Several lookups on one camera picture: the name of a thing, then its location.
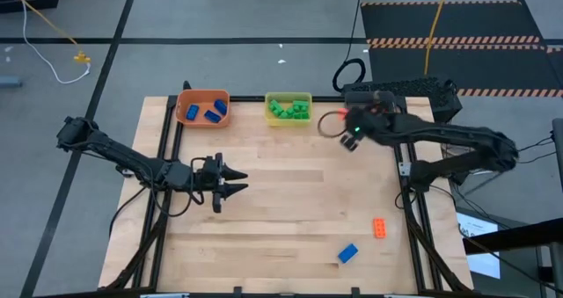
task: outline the yellow bin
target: yellow bin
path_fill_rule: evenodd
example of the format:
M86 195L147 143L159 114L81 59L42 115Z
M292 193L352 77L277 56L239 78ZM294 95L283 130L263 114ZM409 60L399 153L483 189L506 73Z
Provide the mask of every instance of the yellow bin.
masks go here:
M268 108L270 101L276 100L283 109L293 105L294 100L307 101L309 103L309 119L279 119ZM269 92L264 97L264 116L270 127L305 127L311 123L313 116L313 96L309 92Z

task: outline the blue lego brick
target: blue lego brick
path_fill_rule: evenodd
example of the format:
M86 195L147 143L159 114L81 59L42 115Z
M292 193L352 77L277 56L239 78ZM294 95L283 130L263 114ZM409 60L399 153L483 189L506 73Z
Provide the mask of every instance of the blue lego brick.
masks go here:
M189 109L187 109L186 119L193 121L199 111L200 107L198 105L190 105Z
M207 110L205 112L205 118L213 123L218 123L219 121L221 121L221 117L210 110Z
M227 105L222 100L215 101L215 109L222 115L227 114Z
M346 264L347 261L349 261L357 252L358 248L356 248L355 245L351 243L338 255L338 258L340 258L343 264Z

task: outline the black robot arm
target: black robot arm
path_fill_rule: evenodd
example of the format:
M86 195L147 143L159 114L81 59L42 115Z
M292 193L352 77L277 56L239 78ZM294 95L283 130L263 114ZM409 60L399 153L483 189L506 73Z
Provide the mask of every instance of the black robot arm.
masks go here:
M57 135L57 148L65 151L93 151L120 167L131 170L141 185L163 191L172 189L177 192L194 191L213 192L213 210L221 212L221 199L227 199L233 193L246 188L247 184L227 184L224 180L246 178L247 175L230 169L223 163L223 155L215 158L207 156L200 170L180 161L167 161L161 158L147 157L99 131L98 125L85 118L67 117L65 125Z
M438 177L476 169L503 172L516 165L518 150L514 142L500 132L486 127L428 122L412 114L390 111L387 105L351 108L345 117L347 134L340 142L349 150L354 150L363 137L385 146L429 141L474 149L433 163L414 161L402 165L414 190L428 191Z

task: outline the floor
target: floor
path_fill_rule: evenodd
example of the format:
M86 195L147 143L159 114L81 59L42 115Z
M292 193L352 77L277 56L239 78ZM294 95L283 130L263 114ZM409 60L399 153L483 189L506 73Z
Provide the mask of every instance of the floor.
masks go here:
M110 43L125 2L61 0L57 9L45 13L75 37ZM563 38L563 3L527 2L543 36ZM135 0L123 38L345 38L350 34L354 8L355 0ZM29 47L1 43L3 38L21 37L22 14L0 15L0 24L0 74L20 76L25 84L20 89L0 90L0 129L5 130L0 136L4 148L0 150L4 198L0 221L9 223L0 227L0 234L7 236L0 239L0 292L3 297L15 297L24 285L70 157L55 148L55 135L66 116L86 112L109 44L84 45L93 60L91 74L76 84L61 85ZM30 15L27 33L32 38L57 36L34 15ZM355 36L363 36L362 22L358 22ZM232 95L267 91L334 95L333 72L346 55L347 45L337 44L337 40L279 45L282 41L120 45L95 120L115 140L131 144L143 98L178 93L186 79L194 88L222 88ZM71 45L40 44L38 48L62 79L84 70L72 61L76 51ZM351 55L367 60L365 48L354 44ZM351 69L343 73L341 81L349 82L356 75ZM551 120L563 117L560 98L461 101L464 110L454 123L500 130L519 147L546 137ZM531 149L523 160L551 150L552 146ZM462 191L486 178L473 176ZM54 238L35 295L96 288L121 182L112 165L81 159L58 228L49 231ZM491 214L519 222L563 215L559 206L563 193L553 156L520 165L470 199Z

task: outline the wooden tabletop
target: wooden tabletop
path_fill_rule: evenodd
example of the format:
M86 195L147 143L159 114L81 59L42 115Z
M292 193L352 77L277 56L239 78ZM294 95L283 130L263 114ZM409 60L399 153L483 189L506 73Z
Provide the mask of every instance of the wooden tabletop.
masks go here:
M156 155L165 104L164 97L144 100L133 149ZM183 129L181 161L223 152L231 168L248 173L241 182L250 186L224 201L221 214L213 213L208 194L204 205L168 221L158 291L231 293L242 286L245 293L347 294L351 287L363 294L416 293L405 215L394 206L400 188L392 148L364 140L349 153L337 139L319 136L316 121L339 106L314 103L309 127L272 128L263 103L231 103L226 128ZM426 98L408 98L407 106L432 120ZM436 143L419 142L416 151L419 159L442 159ZM434 185L449 190L445 179ZM136 179L125 179L120 204L138 189ZM115 222L101 286L135 253L148 198L142 195ZM472 287L451 198L436 190L426 198L436 249ZM186 195L175 193L171 212L185 205ZM385 219L385 239L374 238L374 217ZM359 252L342 264L337 256L350 243ZM431 287L424 251L421 257ZM150 253L145 284L151 262Z

